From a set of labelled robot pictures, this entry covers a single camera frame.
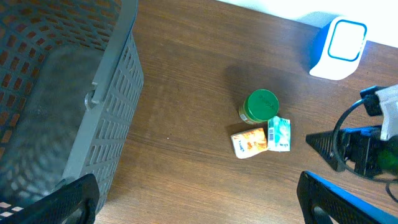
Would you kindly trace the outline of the teal small tissue pack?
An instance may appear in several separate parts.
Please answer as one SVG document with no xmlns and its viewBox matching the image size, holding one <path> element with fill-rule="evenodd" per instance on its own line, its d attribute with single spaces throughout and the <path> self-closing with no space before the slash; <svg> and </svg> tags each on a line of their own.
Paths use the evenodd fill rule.
<svg viewBox="0 0 398 224">
<path fill-rule="evenodd" d="M 267 125 L 268 150 L 289 152 L 291 143 L 290 120 L 275 116 L 267 122 Z"/>
</svg>

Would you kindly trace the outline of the orange small packet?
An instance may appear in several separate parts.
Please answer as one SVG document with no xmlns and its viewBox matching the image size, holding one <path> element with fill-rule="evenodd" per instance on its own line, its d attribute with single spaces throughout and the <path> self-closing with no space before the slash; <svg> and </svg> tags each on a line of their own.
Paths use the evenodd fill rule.
<svg viewBox="0 0 398 224">
<path fill-rule="evenodd" d="M 236 157 L 247 159 L 268 150 L 264 128 L 255 128 L 231 135 Z"/>
</svg>

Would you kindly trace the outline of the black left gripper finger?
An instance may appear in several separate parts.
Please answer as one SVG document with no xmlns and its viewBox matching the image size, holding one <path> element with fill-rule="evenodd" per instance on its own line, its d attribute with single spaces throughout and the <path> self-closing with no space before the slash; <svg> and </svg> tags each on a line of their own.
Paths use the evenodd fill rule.
<svg viewBox="0 0 398 224">
<path fill-rule="evenodd" d="M 1 223 L 94 223 L 99 197 L 95 176 L 86 174 Z"/>
<path fill-rule="evenodd" d="M 305 223 L 397 223 L 397 217 L 307 170 L 300 175 L 297 197 Z"/>
<path fill-rule="evenodd" d="M 306 135 L 306 143 L 311 146 L 326 163 L 337 172 L 345 171 L 345 166 L 342 165 L 333 152 L 333 131 L 326 131 L 322 133 L 313 133 Z"/>
</svg>

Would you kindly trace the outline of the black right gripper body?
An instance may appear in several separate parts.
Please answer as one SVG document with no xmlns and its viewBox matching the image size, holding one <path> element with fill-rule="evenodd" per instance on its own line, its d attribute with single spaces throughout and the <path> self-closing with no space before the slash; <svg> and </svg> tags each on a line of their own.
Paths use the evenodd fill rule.
<svg viewBox="0 0 398 224">
<path fill-rule="evenodd" d="M 397 137 L 380 139 L 381 127 L 345 128 L 340 131 L 340 155 L 354 164 L 354 173 L 374 178 L 383 173 L 397 175 Z"/>
</svg>

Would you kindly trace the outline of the green lid jar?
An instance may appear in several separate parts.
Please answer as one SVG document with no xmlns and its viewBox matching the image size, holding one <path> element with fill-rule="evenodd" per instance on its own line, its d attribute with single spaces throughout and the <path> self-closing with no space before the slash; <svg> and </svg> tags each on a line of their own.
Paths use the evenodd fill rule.
<svg viewBox="0 0 398 224">
<path fill-rule="evenodd" d="M 247 124 L 264 123 L 279 111 L 279 100 L 273 92 L 260 89 L 252 92 L 239 107 L 239 117 Z"/>
</svg>

